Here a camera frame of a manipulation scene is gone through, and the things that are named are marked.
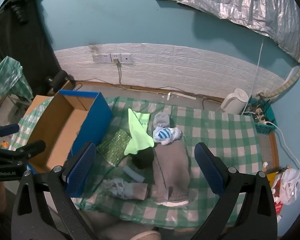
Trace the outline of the grey white sock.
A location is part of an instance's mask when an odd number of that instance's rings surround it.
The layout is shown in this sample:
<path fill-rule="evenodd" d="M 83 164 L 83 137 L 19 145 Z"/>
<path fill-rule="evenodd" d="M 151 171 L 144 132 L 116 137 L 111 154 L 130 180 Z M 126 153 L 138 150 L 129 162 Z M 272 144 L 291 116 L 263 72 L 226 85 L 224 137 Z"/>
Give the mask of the grey white sock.
<path fill-rule="evenodd" d="M 148 196 L 148 184 L 128 183 L 121 178 L 105 179 L 101 187 L 108 195 L 124 200 L 145 200 Z"/>

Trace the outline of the long grey towel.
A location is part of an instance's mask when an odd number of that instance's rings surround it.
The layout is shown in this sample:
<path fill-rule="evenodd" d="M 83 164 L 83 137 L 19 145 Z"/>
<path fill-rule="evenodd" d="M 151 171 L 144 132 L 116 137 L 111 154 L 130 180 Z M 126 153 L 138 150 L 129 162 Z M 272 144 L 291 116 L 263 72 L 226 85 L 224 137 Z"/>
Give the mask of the long grey towel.
<path fill-rule="evenodd" d="M 189 204 L 189 158 L 185 144 L 176 140 L 153 148 L 153 176 L 156 204 L 183 207 Z"/>

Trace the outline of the green glitter scrub cloth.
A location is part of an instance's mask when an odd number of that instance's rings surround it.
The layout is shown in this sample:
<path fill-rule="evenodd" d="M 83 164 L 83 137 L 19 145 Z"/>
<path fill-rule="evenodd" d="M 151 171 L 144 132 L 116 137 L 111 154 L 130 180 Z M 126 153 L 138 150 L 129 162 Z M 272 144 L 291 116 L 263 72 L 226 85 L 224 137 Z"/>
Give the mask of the green glitter scrub cloth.
<path fill-rule="evenodd" d="M 113 137 L 99 144 L 96 149 L 107 163 L 118 166 L 125 157 L 125 150 L 130 140 L 128 133 L 119 129 Z"/>

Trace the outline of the white foam tube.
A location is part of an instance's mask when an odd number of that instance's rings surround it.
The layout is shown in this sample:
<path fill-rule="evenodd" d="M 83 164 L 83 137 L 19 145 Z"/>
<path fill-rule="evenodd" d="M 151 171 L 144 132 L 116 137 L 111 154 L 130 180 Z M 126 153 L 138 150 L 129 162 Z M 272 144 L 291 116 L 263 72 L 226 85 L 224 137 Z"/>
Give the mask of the white foam tube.
<path fill-rule="evenodd" d="M 123 171 L 130 176 L 130 178 L 132 178 L 133 180 L 137 181 L 138 183 L 143 183 L 145 180 L 145 177 L 143 177 L 142 175 L 139 175 L 138 173 L 136 173 L 134 170 L 132 170 L 130 167 L 125 166 L 123 168 Z"/>

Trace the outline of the black cloth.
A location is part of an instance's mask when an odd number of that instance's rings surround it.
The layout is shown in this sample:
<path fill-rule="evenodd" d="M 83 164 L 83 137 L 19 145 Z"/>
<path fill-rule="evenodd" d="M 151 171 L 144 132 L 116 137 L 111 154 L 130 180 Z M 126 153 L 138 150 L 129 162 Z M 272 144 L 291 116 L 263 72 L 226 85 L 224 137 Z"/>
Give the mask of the black cloth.
<path fill-rule="evenodd" d="M 152 147 L 140 150 L 132 156 L 132 163 L 140 170 L 152 167 L 154 161 L 154 152 Z"/>

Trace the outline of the blue white striped sock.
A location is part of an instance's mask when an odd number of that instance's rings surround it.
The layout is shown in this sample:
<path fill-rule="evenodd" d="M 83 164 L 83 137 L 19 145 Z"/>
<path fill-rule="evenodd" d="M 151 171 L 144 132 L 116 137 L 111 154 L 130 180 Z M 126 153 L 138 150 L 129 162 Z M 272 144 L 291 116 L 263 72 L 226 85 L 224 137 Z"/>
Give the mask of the blue white striped sock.
<path fill-rule="evenodd" d="M 153 140 L 157 144 L 168 145 L 181 138 L 182 132 L 179 128 L 157 127 L 153 131 Z"/>

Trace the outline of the light green cloth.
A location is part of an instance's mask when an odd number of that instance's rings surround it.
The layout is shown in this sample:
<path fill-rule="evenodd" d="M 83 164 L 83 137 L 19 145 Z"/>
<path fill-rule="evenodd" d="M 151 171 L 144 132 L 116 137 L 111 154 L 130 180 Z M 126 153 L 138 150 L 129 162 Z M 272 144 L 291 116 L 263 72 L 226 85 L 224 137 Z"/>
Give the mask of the light green cloth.
<path fill-rule="evenodd" d="M 131 139 L 125 149 L 125 155 L 137 154 L 141 150 L 154 146 L 153 138 L 147 133 L 149 119 L 149 113 L 128 109 L 128 126 Z"/>

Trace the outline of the grey knit hat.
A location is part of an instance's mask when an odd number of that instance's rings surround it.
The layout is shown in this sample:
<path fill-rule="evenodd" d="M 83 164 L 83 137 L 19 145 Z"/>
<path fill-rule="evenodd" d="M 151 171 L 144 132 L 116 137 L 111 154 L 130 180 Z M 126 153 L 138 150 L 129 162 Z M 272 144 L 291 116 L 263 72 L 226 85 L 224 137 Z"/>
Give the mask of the grey knit hat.
<path fill-rule="evenodd" d="M 165 112 L 159 112 L 154 116 L 153 127 L 169 127 L 170 126 L 170 116 Z"/>

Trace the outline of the white plastic bag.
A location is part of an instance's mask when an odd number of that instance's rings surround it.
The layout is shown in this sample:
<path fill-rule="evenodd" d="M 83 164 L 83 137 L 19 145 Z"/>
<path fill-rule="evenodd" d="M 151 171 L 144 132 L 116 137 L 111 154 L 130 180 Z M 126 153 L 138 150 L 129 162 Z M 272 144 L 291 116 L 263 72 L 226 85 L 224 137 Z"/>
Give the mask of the white plastic bag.
<path fill-rule="evenodd" d="M 300 193 L 300 169 L 288 168 L 277 173 L 271 191 L 275 204 L 293 204 Z"/>

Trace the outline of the green checkered bag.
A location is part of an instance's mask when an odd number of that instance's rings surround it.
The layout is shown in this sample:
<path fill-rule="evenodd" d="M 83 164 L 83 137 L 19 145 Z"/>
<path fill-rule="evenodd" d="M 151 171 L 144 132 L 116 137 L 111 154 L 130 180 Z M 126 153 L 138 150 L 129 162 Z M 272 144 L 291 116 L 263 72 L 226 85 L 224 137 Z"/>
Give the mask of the green checkered bag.
<path fill-rule="evenodd" d="M 33 92 L 23 74 L 23 67 L 17 60 L 6 56 L 0 62 L 0 100 L 12 94 L 26 100 L 33 99 Z"/>

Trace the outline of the blue cardboard box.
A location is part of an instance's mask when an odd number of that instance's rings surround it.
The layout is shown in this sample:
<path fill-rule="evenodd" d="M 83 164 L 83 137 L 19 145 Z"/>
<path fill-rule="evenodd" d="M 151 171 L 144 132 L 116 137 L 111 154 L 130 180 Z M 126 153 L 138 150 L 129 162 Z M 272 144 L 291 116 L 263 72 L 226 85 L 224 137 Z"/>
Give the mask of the blue cardboard box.
<path fill-rule="evenodd" d="M 112 119 L 100 92 L 60 90 L 30 134 L 28 143 L 43 140 L 45 151 L 29 160 L 35 173 L 44 173 L 77 154 L 86 142 L 100 144 Z"/>

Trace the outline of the teal plastic basket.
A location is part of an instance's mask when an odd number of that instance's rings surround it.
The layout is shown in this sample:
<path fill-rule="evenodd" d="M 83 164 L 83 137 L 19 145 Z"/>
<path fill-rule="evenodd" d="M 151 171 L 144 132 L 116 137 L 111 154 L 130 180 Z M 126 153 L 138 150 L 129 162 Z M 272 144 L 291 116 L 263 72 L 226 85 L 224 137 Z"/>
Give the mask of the teal plastic basket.
<path fill-rule="evenodd" d="M 275 131 L 277 122 L 269 99 L 251 97 L 244 114 L 252 117 L 258 134 L 270 135 Z"/>

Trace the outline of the green checkered plastic tablecloth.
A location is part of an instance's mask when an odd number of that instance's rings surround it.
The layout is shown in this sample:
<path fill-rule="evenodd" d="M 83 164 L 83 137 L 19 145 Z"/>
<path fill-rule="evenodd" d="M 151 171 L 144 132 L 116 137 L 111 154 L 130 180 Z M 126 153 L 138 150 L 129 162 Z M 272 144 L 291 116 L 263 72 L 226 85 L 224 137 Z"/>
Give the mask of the green checkered plastic tablecloth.
<path fill-rule="evenodd" d="M 13 135 L 10 149 L 15 150 L 28 143 L 31 132 L 52 98 L 38 96 L 28 113 L 19 121 L 20 130 Z M 203 142 L 210 151 L 222 159 L 227 166 L 239 172 L 255 174 L 261 169 L 261 152 L 253 120 L 245 115 L 232 115 L 220 112 L 178 107 L 159 102 L 134 100 L 131 98 L 105 98 L 112 111 L 112 119 L 102 140 L 109 139 L 122 129 L 128 130 L 128 109 L 149 113 L 154 117 L 159 112 L 170 116 L 171 125 L 181 130 L 181 140 L 186 146 L 189 158 L 189 199 L 184 207 L 166 207 L 156 204 L 156 186 L 152 169 L 141 170 L 149 187 L 145 200 L 122 200 L 106 194 L 98 182 L 104 179 L 122 178 L 131 181 L 123 171 L 125 166 L 132 167 L 130 157 L 118 166 L 112 166 L 101 156 L 91 164 L 84 193 L 74 198 L 74 203 L 83 210 L 101 211 L 141 224 L 152 224 L 169 229 L 194 229 L 201 226 L 218 197 L 213 194 L 194 158 L 195 145 Z"/>

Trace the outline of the black hanging garment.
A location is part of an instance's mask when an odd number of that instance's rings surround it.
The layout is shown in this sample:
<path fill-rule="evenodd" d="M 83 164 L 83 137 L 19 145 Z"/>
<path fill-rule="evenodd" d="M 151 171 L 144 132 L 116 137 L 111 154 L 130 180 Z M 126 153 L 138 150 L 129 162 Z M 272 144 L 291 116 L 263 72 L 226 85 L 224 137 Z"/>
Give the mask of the black hanging garment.
<path fill-rule="evenodd" d="M 17 60 L 34 95 L 51 89 L 61 70 L 39 15 L 37 0 L 4 0 L 0 6 L 0 61 Z"/>

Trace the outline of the white electric kettle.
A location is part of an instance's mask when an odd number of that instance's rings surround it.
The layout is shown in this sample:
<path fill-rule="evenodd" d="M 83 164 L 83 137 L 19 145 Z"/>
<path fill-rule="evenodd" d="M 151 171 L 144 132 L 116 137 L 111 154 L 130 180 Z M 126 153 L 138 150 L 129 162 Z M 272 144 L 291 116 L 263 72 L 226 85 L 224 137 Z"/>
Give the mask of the white electric kettle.
<path fill-rule="evenodd" d="M 244 90 L 236 88 L 233 93 L 226 96 L 220 109 L 227 114 L 239 114 L 243 110 L 248 99 L 248 94 Z"/>

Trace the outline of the silver foil curtain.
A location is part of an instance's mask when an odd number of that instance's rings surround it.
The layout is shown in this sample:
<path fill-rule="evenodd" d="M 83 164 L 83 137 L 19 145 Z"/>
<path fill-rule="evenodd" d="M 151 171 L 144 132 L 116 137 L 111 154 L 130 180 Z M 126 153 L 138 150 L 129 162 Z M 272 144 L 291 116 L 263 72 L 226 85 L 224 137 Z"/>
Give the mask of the silver foil curtain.
<path fill-rule="evenodd" d="M 300 8 L 295 0 L 177 0 L 271 38 L 300 62 Z"/>

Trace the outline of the white wall socket strip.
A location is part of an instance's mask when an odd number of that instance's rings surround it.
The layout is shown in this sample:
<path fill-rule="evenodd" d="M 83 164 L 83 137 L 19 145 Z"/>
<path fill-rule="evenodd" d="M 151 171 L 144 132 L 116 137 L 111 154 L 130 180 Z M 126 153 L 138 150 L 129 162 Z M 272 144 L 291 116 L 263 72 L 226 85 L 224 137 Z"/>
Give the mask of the white wall socket strip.
<path fill-rule="evenodd" d="M 131 54 L 129 53 L 102 53 L 93 54 L 95 63 L 133 63 Z"/>

